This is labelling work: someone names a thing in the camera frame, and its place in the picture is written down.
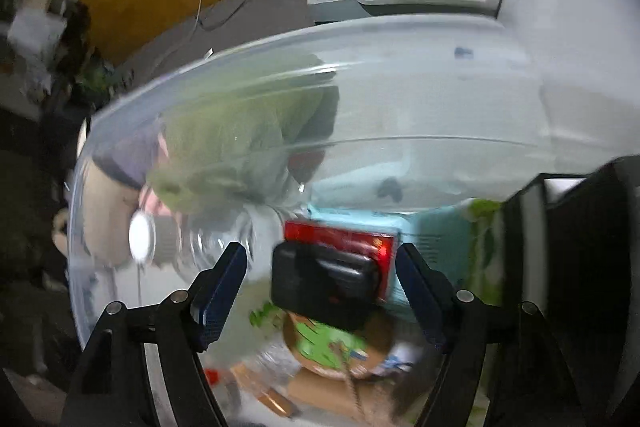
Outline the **red cigarette pack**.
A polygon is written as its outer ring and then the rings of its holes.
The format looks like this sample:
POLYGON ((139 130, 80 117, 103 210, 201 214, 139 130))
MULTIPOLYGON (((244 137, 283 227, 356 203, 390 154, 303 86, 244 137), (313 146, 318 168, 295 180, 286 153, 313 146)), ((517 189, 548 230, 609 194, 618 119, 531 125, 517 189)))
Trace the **red cigarette pack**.
POLYGON ((399 235, 392 231, 363 231, 347 228, 346 225, 332 227, 314 221, 286 221, 284 238, 305 244, 332 247, 337 251, 356 254, 373 259, 381 274, 378 300, 387 298, 390 291, 392 261, 399 235))

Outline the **black small case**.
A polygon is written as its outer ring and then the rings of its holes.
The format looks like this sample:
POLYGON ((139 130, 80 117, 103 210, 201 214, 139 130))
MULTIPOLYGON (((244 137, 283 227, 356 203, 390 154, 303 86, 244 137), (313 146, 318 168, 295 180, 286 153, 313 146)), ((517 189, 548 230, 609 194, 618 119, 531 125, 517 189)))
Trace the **black small case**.
POLYGON ((334 329, 362 329, 380 285, 378 264, 367 256, 292 241, 272 252, 273 304, 334 329))

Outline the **cardboard tube with twine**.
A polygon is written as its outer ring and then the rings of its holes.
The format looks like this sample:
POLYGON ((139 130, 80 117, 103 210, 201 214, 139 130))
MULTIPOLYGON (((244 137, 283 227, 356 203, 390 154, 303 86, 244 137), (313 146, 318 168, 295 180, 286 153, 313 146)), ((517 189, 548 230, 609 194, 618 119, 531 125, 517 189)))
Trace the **cardboard tube with twine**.
POLYGON ((387 379, 329 379, 301 369, 288 383, 288 396, 317 409, 342 415, 367 426, 393 426, 394 383, 387 379))

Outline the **clear plastic water bottle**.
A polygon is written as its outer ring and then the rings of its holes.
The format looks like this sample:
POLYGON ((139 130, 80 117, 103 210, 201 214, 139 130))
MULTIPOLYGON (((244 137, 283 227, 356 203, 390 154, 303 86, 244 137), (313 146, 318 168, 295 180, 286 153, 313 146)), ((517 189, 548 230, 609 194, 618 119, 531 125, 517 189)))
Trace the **clear plastic water bottle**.
POLYGON ((269 206, 232 202, 194 215, 152 215, 136 211, 128 244, 138 265, 173 265, 183 277, 216 265, 232 243, 246 252, 247 272, 260 277, 270 268, 274 246, 283 241, 284 220, 269 206))

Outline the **light blue plastic packet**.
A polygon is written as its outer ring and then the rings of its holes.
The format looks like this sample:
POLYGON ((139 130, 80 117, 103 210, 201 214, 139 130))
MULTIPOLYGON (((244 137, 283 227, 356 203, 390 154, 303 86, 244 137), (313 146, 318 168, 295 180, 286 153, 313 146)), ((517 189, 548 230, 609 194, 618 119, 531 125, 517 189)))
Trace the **light blue plastic packet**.
POLYGON ((454 288, 468 283, 473 263, 472 198, 456 205, 413 212, 385 212, 310 206, 308 217, 335 228, 381 232, 396 237, 396 244, 411 243, 428 266, 446 275, 454 288))

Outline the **green dotted white packet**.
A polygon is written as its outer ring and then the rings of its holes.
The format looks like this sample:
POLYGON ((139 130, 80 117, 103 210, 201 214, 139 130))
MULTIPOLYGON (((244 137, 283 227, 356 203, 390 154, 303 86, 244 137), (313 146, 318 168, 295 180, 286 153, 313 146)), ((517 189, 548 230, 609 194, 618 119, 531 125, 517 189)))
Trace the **green dotted white packet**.
POLYGON ((500 306, 504 282, 502 204, 490 199, 473 198, 464 212, 471 225, 465 288, 483 303, 500 306))

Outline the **pink bunny hand mirror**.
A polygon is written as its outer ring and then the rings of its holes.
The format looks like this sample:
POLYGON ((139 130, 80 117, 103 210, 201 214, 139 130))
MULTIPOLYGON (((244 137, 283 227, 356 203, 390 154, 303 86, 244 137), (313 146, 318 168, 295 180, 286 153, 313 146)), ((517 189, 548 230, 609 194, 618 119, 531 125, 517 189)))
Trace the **pink bunny hand mirror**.
MULTIPOLYGON (((157 135, 157 152, 153 166, 160 165, 166 161, 168 161, 167 143, 163 133, 160 132, 157 135)), ((183 219, 183 215, 180 212, 171 210, 165 205, 148 182, 143 184, 139 192, 138 208, 152 216, 171 216, 178 223, 183 219)))

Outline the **beige black sun visor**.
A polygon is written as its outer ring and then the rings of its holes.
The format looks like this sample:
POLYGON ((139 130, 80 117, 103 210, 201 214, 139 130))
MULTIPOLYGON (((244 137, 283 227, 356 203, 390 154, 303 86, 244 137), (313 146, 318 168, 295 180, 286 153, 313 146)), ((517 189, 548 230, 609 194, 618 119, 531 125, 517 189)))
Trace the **beige black sun visor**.
POLYGON ((80 236, 81 250, 96 265, 115 268, 130 260, 129 221, 138 207, 141 190, 109 178, 93 156, 126 139, 119 124, 104 126, 101 114, 87 118, 80 128, 72 195, 72 230, 80 236))

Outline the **green fluffy hat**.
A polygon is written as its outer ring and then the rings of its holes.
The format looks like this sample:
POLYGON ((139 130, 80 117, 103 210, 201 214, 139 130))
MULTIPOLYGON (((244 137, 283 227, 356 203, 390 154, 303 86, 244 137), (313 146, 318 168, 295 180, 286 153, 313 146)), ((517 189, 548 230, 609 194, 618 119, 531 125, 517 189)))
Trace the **green fluffy hat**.
POLYGON ((329 138, 340 89, 307 54, 244 67, 217 90, 163 113, 165 155, 146 183, 171 211, 196 213, 231 199, 285 199, 292 147, 329 138))

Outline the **black product box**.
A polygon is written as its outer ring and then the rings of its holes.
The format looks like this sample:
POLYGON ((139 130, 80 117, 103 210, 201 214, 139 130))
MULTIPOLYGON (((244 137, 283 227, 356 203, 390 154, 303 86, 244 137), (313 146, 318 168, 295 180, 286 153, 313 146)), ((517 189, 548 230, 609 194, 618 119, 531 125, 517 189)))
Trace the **black product box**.
POLYGON ((489 426, 639 422, 639 159, 544 173, 503 208, 489 426))

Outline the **purple fluffy cloth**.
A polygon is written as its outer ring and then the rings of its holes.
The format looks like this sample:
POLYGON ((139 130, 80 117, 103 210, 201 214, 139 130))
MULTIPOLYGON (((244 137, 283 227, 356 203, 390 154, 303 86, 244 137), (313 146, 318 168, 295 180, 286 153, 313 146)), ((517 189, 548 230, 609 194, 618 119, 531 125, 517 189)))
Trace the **purple fluffy cloth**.
POLYGON ((140 190, 146 175, 155 165, 160 153, 160 132, 163 126, 151 126, 134 132, 126 139, 96 153, 93 162, 111 179, 140 190))

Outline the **clear plastic storage bin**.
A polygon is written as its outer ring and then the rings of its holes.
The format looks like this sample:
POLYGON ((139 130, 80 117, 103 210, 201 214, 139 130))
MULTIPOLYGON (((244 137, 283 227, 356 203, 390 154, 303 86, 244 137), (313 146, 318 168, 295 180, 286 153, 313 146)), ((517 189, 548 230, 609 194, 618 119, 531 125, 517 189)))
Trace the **clear plastic storage bin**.
MULTIPOLYGON (((166 110, 217 90, 221 78, 307 54, 335 72, 331 135, 292 147, 285 199, 217 206, 269 206, 284 223, 313 221, 310 206, 413 212, 484 198, 503 208, 541 174, 585 176, 636 156, 620 101, 553 79, 500 24, 477 16, 352 20, 249 43, 126 95, 99 113, 102 124, 122 133, 163 126, 166 110)), ((260 277, 246 271, 219 339, 198 352, 199 272, 183 277, 131 255, 96 265, 73 225, 70 201, 70 295, 84 351, 64 425, 367 426, 288 396, 303 366, 283 339, 292 312, 271 301, 271 263, 260 277)), ((361 380, 394 383, 394 426, 489 426, 502 301, 454 288, 454 337, 439 348, 413 315, 396 251, 390 291, 370 314, 392 319, 393 346, 361 380)))

